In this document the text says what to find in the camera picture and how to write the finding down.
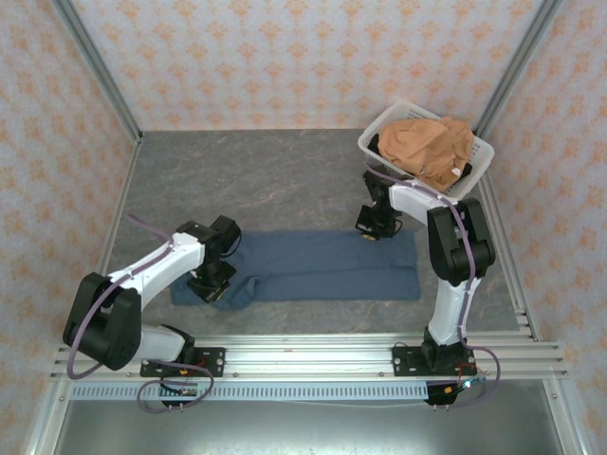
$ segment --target blue towel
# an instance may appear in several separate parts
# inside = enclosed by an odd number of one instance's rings
[[[253,301],[418,300],[414,234],[371,242],[349,230],[245,231],[227,259],[236,269],[213,304],[240,309]],[[173,305],[203,303],[187,286],[171,284]]]

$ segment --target beige garment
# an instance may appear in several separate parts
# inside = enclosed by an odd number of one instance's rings
[[[474,135],[464,121],[444,117],[393,121],[379,133],[379,153],[435,190],[455,183],[470,160]]]

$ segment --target gray marble floor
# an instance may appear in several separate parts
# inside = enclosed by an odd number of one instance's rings
[[[124,213],[173,232],[194,219],[210,224],[224,214],[242,229],[351,229],[369,202],[362,182],[359,130],[279,130],[147,133]],[[150,324],[168,323],[193,335],[421,332],[432,317],[436,276],[426,229],[415,232],[421,300],[254,302],[219,311],[201,302],[174,307],[168,291],[143,313]],[[124,217],[110,270],[157,247],[157,240]],[[481,282],[469,329],[516,330],[517,322],[498,262]]]

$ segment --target white plastic basket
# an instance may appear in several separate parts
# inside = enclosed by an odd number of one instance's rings
[[[440,119],[439,116],[436,116],[432,112],[422,109],[411,102],[399,101],[386,109],[373,123],[371,123],[371,125],[367,127],[366,130],[364,130],[362,135],[359,137],[359,147],[363,152],[365,152],[367,162],[372,166],[376,166],[377,164],[383,165],[385,167],[385,171],[393,177],[400,177],[402,175],[410,174],[398,168],[390,161],[384,159],[382,156],[371,152],[367,146],[369,145],[369,142],[371,142],[373,136],[378,134],[384,125],[387,125],[395,120],[407,120],[409,118]],[[462,199],[481,179],[483,173],[485,173],[489,167],[494,154],[495,152],[493,151],[493,147],[484,142],[482,139],[475,137],[470,157],[472,172],[468,176],[462,178],[456,184],[452,185],[444,192],[444,194],[454,199]]]

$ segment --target wall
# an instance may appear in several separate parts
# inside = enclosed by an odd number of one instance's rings
[[[541,0],[75,0],[147,130],[474,123]]]
[[[565,1],[489,142],[506,231],[545,338],[607,447],[607,9]]]
[[[132,142],[48,0],[0,9],[0,441],[24,453]]]

